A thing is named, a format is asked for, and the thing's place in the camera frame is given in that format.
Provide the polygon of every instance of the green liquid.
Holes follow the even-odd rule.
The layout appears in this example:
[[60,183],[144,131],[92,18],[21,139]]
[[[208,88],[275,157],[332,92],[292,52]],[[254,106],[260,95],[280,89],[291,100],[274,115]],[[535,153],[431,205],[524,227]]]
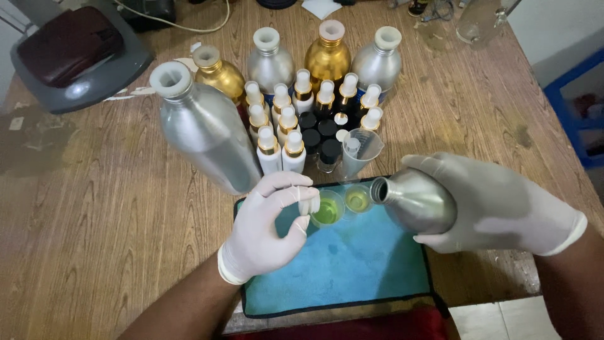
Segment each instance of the green liquid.
[[344,201],[346,202],[346,206],[356,213],[365,212],[371,203],[366,192],[355,188],[346,192]]
[[319,211],[313,214],[317,222],[322,224],[332,224],[338,221],[338,205],[331,198],[321,197],[321,206]]

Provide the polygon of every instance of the wooden table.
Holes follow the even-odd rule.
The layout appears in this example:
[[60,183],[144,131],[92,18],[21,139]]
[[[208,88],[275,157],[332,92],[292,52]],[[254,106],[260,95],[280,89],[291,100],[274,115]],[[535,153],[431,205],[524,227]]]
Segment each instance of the wooden table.
[[[225,8],[178,2],[189,27],[210,28]],[[509,27],[482,51],[455,37],[454,22],[417,24],[404,8],[363,2],[331,18],[356,52],[383,25],[403,34],[403,70],[385,108],[386,147],[364,177],[392,174],[405,154],[448,151],[526,175],[602,226],[603,210]],[[300,4],[273,11],[252,0],[232,6],[220,31],[177,29],[142,35],[160,62],[215,45],[245,74],[262,26],[302,66],[320,20]],[[148,86],[149,71],[129,86]],[[0,117],[0,338],[116,337],[151,302],[227,238],[238,197],[221,193],[170,149],[157,95],[105,101],[62,116],[41,112],[20,81]],[[25,117],[19,131],[12,118]],[[310,171],[316,182],[330,178]],[[429,251],[436,291],[450,306],[538,295],[532,256],[515,251]],[[268,320],[237,311],[228,332],[392,312],[414,302],[302,313]]]

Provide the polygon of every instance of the blue towel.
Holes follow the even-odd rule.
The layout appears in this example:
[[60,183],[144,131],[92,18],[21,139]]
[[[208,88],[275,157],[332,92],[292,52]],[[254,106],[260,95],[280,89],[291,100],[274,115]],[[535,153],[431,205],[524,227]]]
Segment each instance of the blue towel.
[[[339,194],[346,187],[323,186]],[[242,203],[237,202],[237,209]],[[298,216],[297,204],[281,212],[275,221],[280,237],[287,235]],[[307,235],[306,244],[287,266],[245,284],[242,299],[247,317],[272,318],[432,295],[422,246],[390,220],[383,206],[322,229],[311,223]]]

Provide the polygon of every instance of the hand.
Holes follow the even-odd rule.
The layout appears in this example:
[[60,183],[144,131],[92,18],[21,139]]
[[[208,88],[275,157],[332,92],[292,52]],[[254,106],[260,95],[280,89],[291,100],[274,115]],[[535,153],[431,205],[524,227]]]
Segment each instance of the hand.
[[457,203],[451,230],[414,237],[437,252],[518,249],[554,255],[587,226],[585,214],[511,169],[445,152],[407,155],[401,163],[436,179]]
[[289,233],[279,238],[275,219],[283,208],[319,194],[308,188],[312,180],[295,172],[264,176],[241,205],[231,236],[218,250],[218,270],[231,284],[241,285],[252,276],[289,263],[306,242],[310,216],[294,220]]

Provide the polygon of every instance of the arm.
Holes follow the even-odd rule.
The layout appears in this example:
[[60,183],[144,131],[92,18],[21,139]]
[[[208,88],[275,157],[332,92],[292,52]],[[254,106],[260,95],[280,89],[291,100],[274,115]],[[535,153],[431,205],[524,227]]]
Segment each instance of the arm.
[[296,218],[284,238],[274,223],[286,206],[319,194],[310,185],[310,178],[294,172],[264,176],[245,198],[218,252],[147,308],[118,340],[210,339],[242,284],[285,266],[304,246],[310,217]]
[[560,254],[535,256],[547,312],[562,339],[604,335],[603,261],[604,240],[591,226]]

